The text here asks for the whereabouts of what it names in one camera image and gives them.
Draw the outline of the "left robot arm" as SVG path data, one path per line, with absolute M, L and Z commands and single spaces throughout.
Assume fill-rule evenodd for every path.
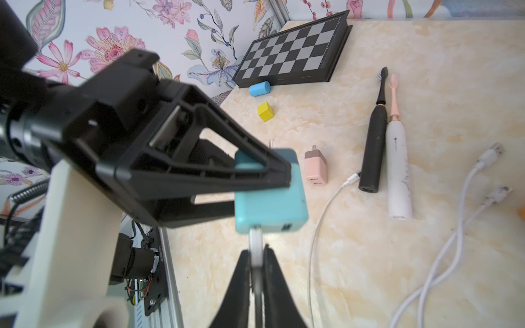
M 80 86 L 23 70 L 38 45 L 1 2 L 1 155 L 51 173 L 45 207 L 1 250 L 1 274 L 31 265 L 1 300 L 16 327 L 126 327 L 107 295 L 122 213 L 178 228 L 232 217 L 233 202 L 197 195 L 282 189 L 292 165 L 198 87 L 154 72 L 159 57 L 131 49 Z

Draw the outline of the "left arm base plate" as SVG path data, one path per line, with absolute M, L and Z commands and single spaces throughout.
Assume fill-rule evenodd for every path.
M 125 291 L 128 301 L 135 307 L 142 306 L 144 315 L 150 317 L 168 298 L 168 276 L 160 229 L 151 228 L 139 237 L 124 272 Z

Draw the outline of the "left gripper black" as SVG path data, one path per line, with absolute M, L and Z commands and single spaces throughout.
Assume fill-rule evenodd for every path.
M 290 185 L 287 160 L 220 108 L 205 105 L 197 87 L 158 78 L 157 61 L 155 53 L 132 50 L 79 87 L 53 87 L 30 131 L 151 226 L 180 228 L 235 215 L 233 201 L 194 204 L 195 195 Z M 258 166 L 236 168 L 230 155 L 200 138 L 206 128 Z

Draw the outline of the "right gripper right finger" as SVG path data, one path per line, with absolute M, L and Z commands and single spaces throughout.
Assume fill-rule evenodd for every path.
M 275 251 L 269 245 L 264 248 L 262 275 L 265 327 L 307 327 L 288 289 Z

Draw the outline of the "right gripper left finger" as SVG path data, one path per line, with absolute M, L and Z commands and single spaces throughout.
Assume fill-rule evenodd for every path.
M 244 327 L 250 309 L 250 254 L 240 253 L 221 306 L 210 327 Z

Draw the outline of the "black electric toothbrush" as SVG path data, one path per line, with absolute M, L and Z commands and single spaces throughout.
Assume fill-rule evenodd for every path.
M 387 127 L 387 110 L 385 86 L 388 78 L 388 68 L 383 67 L 380 75 L 380 90 L 376 106 L 371 113 L 366 144 L 362 161 L 359 190 L 376 194 L 380 187 L 381 165 Z

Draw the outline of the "teal USB charger block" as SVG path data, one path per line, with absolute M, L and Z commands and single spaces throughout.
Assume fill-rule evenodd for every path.
M 235 228 L 241 235 L 257 226 L 265 234 L 295 232 L 309 219 L 297 153 L 290 148 L 277 148 L 275 152 L 291 163 L 291 184 L 235 194 Z

